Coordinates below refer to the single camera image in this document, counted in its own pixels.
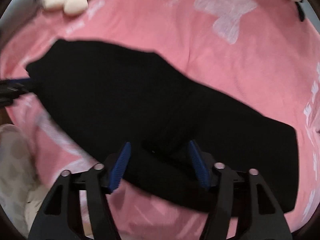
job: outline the white pillow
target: white pillow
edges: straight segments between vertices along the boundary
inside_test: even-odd
[[[11,124],[0,126],[0,204],[17,230],[28,236],[24,211],[36,172],[27,143]]]
[[[12,0],[0,18],[0,50],[25,23],[32,19],[41,0]]]

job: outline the pink bedsheet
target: pink bedsheet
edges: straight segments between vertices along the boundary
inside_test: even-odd
[[[77,18],[39,11],[2,51],[1,78],[27,76],[26,64],[58,38],[155,51],[189,78],[292,125],[300,183],[296,207],[285,216],[292,231],[309,220],[320,202],[320,38],[308,20],[299,21],[293,2],[90,0]],[[47,187],[62,170],[84,171],[95,163],[51,122],[34,95],[19,99],[8,113],[24,131]],[[109,201],[119,230],[145,239],[198,239],[206,219],[126,182]],[[235,228],[233,221],[230,236]]]

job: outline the black pants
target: black pants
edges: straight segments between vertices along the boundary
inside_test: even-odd
[[[208,211],[214,197],[198,186],[184,148],[195,139],[233,170],[258,169],[283,210],[294,208],[295,130],[193,82],[157,54],[59,40],[27,71],[52,118],[98,161],[132,143],[124,178],[137,187]]]

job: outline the metal screw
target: metal screw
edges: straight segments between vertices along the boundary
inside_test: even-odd
[[[102,163],[97,163],[95,166],[94,166],[94,169],[99,171],[99,170],[102,170],[104,168],[104,165]]]
[[[225,168],[225,165],[224,165],[223,163],[215,163],[214,166],[215,166],[217,169],[219,169],[219,170]]]
[[[61,172],[61,176],[63,176],[63,177],[67,177],[67,176],[69,176],[70,174],[71,174],[71,172],[68,171],[68,170],[64,170],[63,172]]]
[[[258,174],[259,174],[259,171],[258,171],[257,169],[250,169],[250,170],[249,170],[249,173],[250,173],[251,175],[258,175]]]

